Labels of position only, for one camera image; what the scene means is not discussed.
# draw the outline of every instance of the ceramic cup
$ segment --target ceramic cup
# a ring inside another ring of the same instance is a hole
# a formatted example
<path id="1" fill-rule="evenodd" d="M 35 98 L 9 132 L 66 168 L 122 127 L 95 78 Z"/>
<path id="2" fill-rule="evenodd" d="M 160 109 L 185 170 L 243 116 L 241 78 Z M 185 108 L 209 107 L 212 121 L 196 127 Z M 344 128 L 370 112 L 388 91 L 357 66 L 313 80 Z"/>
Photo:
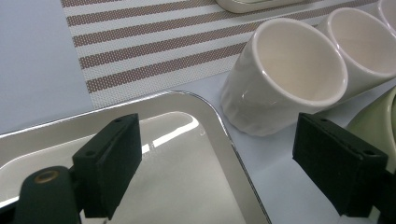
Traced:
<path id="1" fill-rule="evenodd" d="M 372 14 L 379 18 L 396 35 L 396 1 L 379 0 L 375 5 Z"/>
<path id="2" fill-rule="evenodd" d="M 349 80 L 341 102 L 396 77 L 396 36 L 374 16 L 355 8 L 339 8 L 318 29 L 346 62 Z"/>
<path id="3" fill-rule="evenodd" d="M 346 129 L 388 154 L 387 170 L 396 169 L 396 87 L 359 112 Z"/>
<path id="4" fill-rule="evenodd" d="M 225 116 L 240 131 L 265 136 L 337 102 L 347 68 L 325 35 L 301 21 L 261 24 L 239 55 L 221 93 Z"/>

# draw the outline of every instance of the white ceramic cup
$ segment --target white ceramic cup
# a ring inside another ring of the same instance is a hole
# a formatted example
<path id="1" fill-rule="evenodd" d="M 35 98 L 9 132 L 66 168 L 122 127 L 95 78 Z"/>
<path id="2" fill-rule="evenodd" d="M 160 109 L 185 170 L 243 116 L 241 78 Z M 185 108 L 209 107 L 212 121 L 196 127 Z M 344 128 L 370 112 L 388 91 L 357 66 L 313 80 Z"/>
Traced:
<path id="1" fill-rule="evenodd" d="M 379 0 L 372 10 L 372 14 L 379 18 L 396 35 L 396 1 Z"/>
<path id="2" fill-rule="evenodd" d="M 349 80 L 341 102 L 396 77 L 396 36 L 379 19 L 355 8 L 338 8 L 318 29 L 346 62 Z"/>
<path id="3" fill-rule="evenodd" d="M 221 94 L 225 116 L 240 131 L 265 136 L 336 103 L 347 68 L 321 32 L 301 21 L 261 24 L 237 59 Z"/>

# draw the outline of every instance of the light green cup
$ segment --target light green cup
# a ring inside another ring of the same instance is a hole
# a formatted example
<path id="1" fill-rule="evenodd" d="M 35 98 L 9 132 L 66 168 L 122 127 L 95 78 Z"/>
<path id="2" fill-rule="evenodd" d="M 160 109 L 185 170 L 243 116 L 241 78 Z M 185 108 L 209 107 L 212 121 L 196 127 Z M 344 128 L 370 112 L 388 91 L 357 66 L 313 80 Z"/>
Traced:
<path id="1" fill-rule="evenodd" d="M 396 87 L 359 112 L 346 129 L 388 154 L 387 170 L 396 169 Z"/>

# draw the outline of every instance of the brass screw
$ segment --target brass screw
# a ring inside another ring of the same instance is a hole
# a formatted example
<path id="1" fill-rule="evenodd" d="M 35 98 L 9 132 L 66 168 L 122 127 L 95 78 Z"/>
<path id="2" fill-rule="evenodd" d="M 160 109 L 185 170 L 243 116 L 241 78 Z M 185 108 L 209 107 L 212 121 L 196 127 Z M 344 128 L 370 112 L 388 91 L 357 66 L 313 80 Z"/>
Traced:
<path id="1" fill-rule="evenodd" d="M 46 171 L 35 177 L 37 184 L 44 184 L 58 177 L 59 171 Z"/>

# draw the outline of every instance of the black plastic bracket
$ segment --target black plastic bracket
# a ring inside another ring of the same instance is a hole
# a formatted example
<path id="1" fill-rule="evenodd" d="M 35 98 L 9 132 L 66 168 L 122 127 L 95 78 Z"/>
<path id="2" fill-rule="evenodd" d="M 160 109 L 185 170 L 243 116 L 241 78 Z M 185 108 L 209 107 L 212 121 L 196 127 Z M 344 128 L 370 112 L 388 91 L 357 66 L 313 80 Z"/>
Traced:
<path id="1" fill-rule="evenodd" d="M 76 224 L 82 209 L 85 217 L 111 219 L 141 160 L 137 114 L 114 119 L 73 156 L 70 170 L 29 175 L 19 200 L 0 209 L 0 222 Z"/>
<path id="2" fill-rule="evenodd" d="M 395 223 L 396 177 L 376 147 L 327 119 L 300 114 L 293 158 L 340 215 L 368 217 L 375 205 Z"/>

